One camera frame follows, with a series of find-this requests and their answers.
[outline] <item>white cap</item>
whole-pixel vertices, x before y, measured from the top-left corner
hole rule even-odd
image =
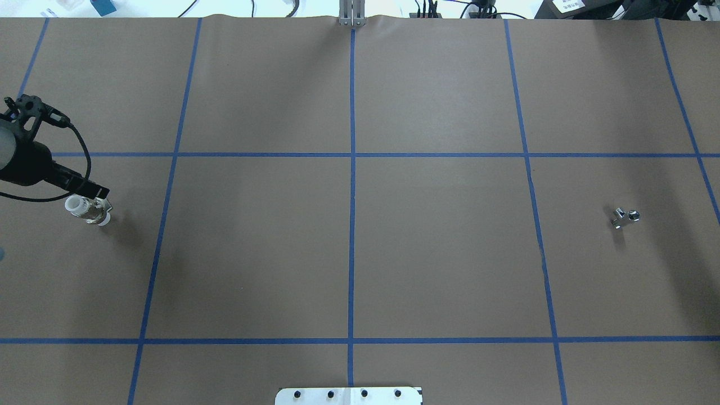
[[[65,200],[65,209],[75,216],[80,216],[90,210],[90,204],[85,197],[73,194]]]

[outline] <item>white label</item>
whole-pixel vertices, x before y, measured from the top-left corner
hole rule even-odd
[[[552,0],[552,3],[561,13],[571,12],[585,6],[582,0]]]

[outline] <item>black device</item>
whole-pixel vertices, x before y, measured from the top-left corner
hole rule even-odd
[[[5,97],[4,101],[8,110],[0,114],[0,180],[21,186],[45,180],[68,193],[52,198],[17,197],[0,192],[1,196],[36,203],[55,201],[72,194],[91,199],[107,197],[110,190],[89,180],[90,154],[67,115],[37,96],[23,94],[15,101],[10,97]],[[50,149],[35,140],[42,123],[70,128],[75,133],[87,160],[84,176],[55,162]]]
[[[543,0],[536,19],[609,19],[623,0],[582,0],[582,6],[560,10],[552,0]]]

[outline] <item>blue tape line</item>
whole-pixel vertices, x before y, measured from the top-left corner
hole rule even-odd
[[[695,134],[693,134],[693,128],[690,126],[690,119],[688,118],[688,113],[685,111],[685,104],[683,103],[683,98],[680,96],[680,90],[678,89],[678,84],[675,82],[675,75],[672,73],[672,66],[670,65],[670,57],[667,55],[667,48],[665,47],[665,38],[662,36],[662,29],[660,28],[660,20],[658,18],[655,19],[655,28],[657,29],[657,37],[660,39],[660,48],[662,49],[662,57],[665,59],[665,67],[667,67],[667,74],[670,75],[670,83],[672,84],[672,90],[675,91],[675,97],[678,99],[678,105],[680,106],[680,112],[683,114],[683,120],[685,121],[685,127],[688,129],[688,135],[690,136],[690,142],[693,144],[693,150],[695,151],[695,156],[698,159],[698,165],[700,166],[700,173],[703,174],[703,181],[705,182],[705,188],[708,190],[708,195],[710,196],[710,203],[713,206],[713,210],[715,210],[715,218],[718,221],[718,224],[720,224],[720,209],[718,209],[718,203],[715,200],[715,193],[713,192],[713,187],[710,185],[710,179],[708,178],[708,173],[705,170],[705,164],[703,163],[702,155],[700,155],[700,148],[698,147],[698,143],[695,140]]]
[[[350,31],[350,235],[348,249],[348,387],[355,384],[354,347],[355,337],[355,30]]]
[[[350,153],[323,152],[180,152],[180,157],[241,157],[241,158],[348,158]]]
[[[201,339],[145,339],[145,344],[347,344],[345,338],[279,338],[279,339],[229,339],[229,338],[201,338]]]
[[[512,152],[362,152],[357,153],[356,155],[359,158],[521,158],[525,156],[522,153]]]
[[[528,153],[531,158],[694,158],[694,153]]]
[[[695,158],[695,153],[586,153],[586,152],[358,152],[356,158]],[[701,153],[703,158],[720,158],[720,153]],[[84,157],[82,152],[54,152],[57,157]],[[98,157],[170,157],[173,152],[90,152]],[[261,157],[261,158],[350,158],[344,152],[178,152],[178,157]]]
[[[569,337],[356,337],[353,344],[518,344],[541,343],[617,343],[617,342],[720,342],[720,335],[661,335],[661,336],[569,336]],[[0,344],[138,344],[139,339],[123,338],[56,338],[6,337]],[[281,344],[347,344],[344,337],[308,338],[146,338],[143,345],[281,345]]]
[[[720,342],[720,336],[589,336],[560,337],[561,343],[614,343],[614,342]]]
[[[42,40],[45,39],[45,33],[48,31],[48,25],[50,24],[50,19],[46,18],[45,22],[42,24],[42,30],[40,31],[40,36],[37,39],[37,44],[35,44],[35,50],[32,51],[32,57],[30,58],[30,63],[27,65],[27,70],[25,71],[25,77],[22,78],[22,83],[20,84],[20,90],[17,92],[17,98],[20,98],[25,93],[25,87],[27,86],[27,81],[30,80],[30,73],[32,73],[32,68],[35,66],[35,60],[37,59],[37,54],[40,52],[40,46],[42,45]]]
[[[85,157],[82,152],[55,152],[54,157]],[[91,157],[171,157],[172,152],[90,152]]]
[[[10,337],[0,338],[0,344],[138,344],[137,339]]]
[[[552,343],[551,337],[357,337],[355,344]]]
[[[173,160],[170,164],[170,173],[168,175],[168,186],[165,190],[165,202],[163,203],[163,212],[160,217],[160,228],[158,230],[158,239],[155,245],[155,255],[153,257],[153,267],[150,271],[150,281],[148,283],[148,294],[145,298],[145,308],[143,309],[143,322],[140,325],[140,341],[138,342],[138,350],[135,354],[135,366],[132,369],[132,380],[130,381],[130,393],[127,396],[127,405],[132,405],[135,400],[135,389],[138,386],[138,375],[140,374],[140,363],[143,358],[143,345],[145,333],[148,330],[148,318],[150,317],[150,305],[153,302],[153,291],[155,289],[155,278],[158,273],[158,263],[160,262],[160,250],[163,245],[163,236],[165,234],[165,224],[168,217],[168,207],[170,205],[170,195],[173,189],[173,181],[175,177],[175,168],[178,161],[178,152],[180,150],[180,141],[182,139],[182,130],[185,121],[185,112],[187,110],[187,100],[190,96],[190,86],[192,84],[192,72],[195,67],[195,58],[197,57],[197,45],[200,40],[200,29],[202,27],[202,18],[197,20],[195,28],[195,41],[192,46],[192,56],[190,57],[190,67],[187,73],[185,83],[185,94],[182,100],[182,108],[180,110],[180,120],[178,122],[178,131],[175,137],[175,149],[173,150]]]
[[[545,284],[545,299],[547,301],[547,312],[550,320],[550,332],[552,333],[553,348],[555,352],[555,366],[557,368],[557,380],[560,388],[560,399],[562,405],[567,405],[567,391],[565,389],[565,377],[562,369],[562,358],[560,355],[560,345],[557,341],[557,325],[555,324],[555,310],[552,305],[552,292],[550,290],[550,277],[547,272],[547,261],[545,259],[545,246],[542,239],[542,229],[540,228],[540,215],[538,214],[537,199],[535,197],[535,184],[533,183],[532,168],[530,166],[530,155],[528,152],[528,141],[525,134],[525,122],[523,119],[523,110],[520,103],[520,91],[518,90],[518,77],[515,70],[515,60],[513,58],[513,45],[510,40],[510,27],[508,21],[505,23],[505,41],[508,44],[508,58],[510,60],[510,74],[513,78],[513,92],[515,93],[515,106],[518,113],[518,124],[520,126],[520,137],[523,144],[523,152],[525,153],[525,171],[528,177],[528,187],[530,189],[530,201],[533,208],[533,217],[535,220],[535,235],[540,248],[540,259],[542,263],[542,273]]]

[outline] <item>white surface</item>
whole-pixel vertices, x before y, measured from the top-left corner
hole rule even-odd
[[[395,396],[395,390],[402,395]],[[275,396],[275,405],[422,405],[422,388],[374,387],[374,388],[285,388]],[[295,391],[300,397],[295,398]],[[328,392],[335,395],[328,398]],[[363,398],[362,391],[367,391]]]
[[[583,3],[582,0],[552,0],[552,3],[563,14],[581,9],[585,6],[585,3]]]
[[[177,17],[192,0],[112,0],[117,11],[105,16],[111,17]],[[532,18],[542,0],[497,0],[499,12],[512,12]],[[337,16],[339,0],[300,0],[297,17]],[[285,17],[292,11],[292,0],[255,0],[255,17]],[[438,13],[443,18],[458,18],[465,4],[440,0]],[[408,17],[416,12],[414,0],[366,0],[365,15],[389,15]],[[226,14],[234,17],[249,17],[251,0],[198,0],[185,14],[186,17],[206,17],[211,14]],[[100,17],[90,0],[0,0],[0,17]]]

